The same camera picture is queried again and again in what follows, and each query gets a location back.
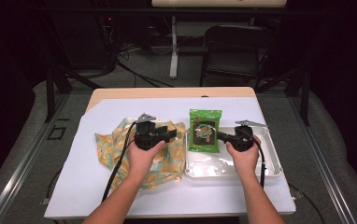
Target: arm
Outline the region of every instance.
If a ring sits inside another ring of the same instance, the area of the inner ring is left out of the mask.
[[[164,141],[161,141],[148,151],[138,148],[135,143],[131,143],[128,148],[129,175],[83,223],[123,223],[144,177],[152,166],[153,158],[163,148]]]
[[[260,143],[257,136],[254,136],[254,139]],[[242,182],[246,206],[248,207],[249,223],[284,223],[283,218],[269,201],[255,174],[258,147],[254,144],[249,150],[239,152],[229,142],[226,143],[226,146],[228,153],[234,159],[234,166]]]

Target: white tray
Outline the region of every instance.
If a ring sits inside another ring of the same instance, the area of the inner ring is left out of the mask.
[[[261,140],[261,148],[265,157],[265,177],[274,177],[280,175],[282,168],[274,144],[269,134],[269,130],[264,127],[251,127],[254,135]],[[220,132],[235,134],[234,127],[219,128]],[[187,132],[187,163],[185,173],[188,177],[194,179],[221,179],[237,178],[234,162],[231,155],[227,152],[223,141],[219,140],[220,153],[193,152],[188,150],[189,137]],[[261,175],[261,156],[258,159],[256,167],[257,176]]]

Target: table leg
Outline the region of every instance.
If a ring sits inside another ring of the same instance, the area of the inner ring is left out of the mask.
[[[176,17],[172,17],[172,62],[170,64],[170,78],[176,79],[178,77],[178,41],[176,33]]]

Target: snack bag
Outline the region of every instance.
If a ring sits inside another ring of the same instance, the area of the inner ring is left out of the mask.
[[[190,151],[220,152],[217,139],[221,110],[190,110]]]

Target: white table surface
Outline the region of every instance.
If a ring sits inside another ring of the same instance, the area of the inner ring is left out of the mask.
[[[86,217],[100,204],[111,171],[98,161],[95,133],[112,133],[123,118],[138,118],[142,113],[159,120],[183,121],[189,127],[190,109],[222,110],[221,127],[234,127],[235,121],[243,119],[265,123],[256,97],[102,100],[81,118],[45,217]],[[267,178],[264,190],[281,214],[295,212],[284,172]],[[184,175],[181,182],[172,181],[156,189],[139,191],[128,217],[208,217],[246,213],[239,180],[193,180]]]

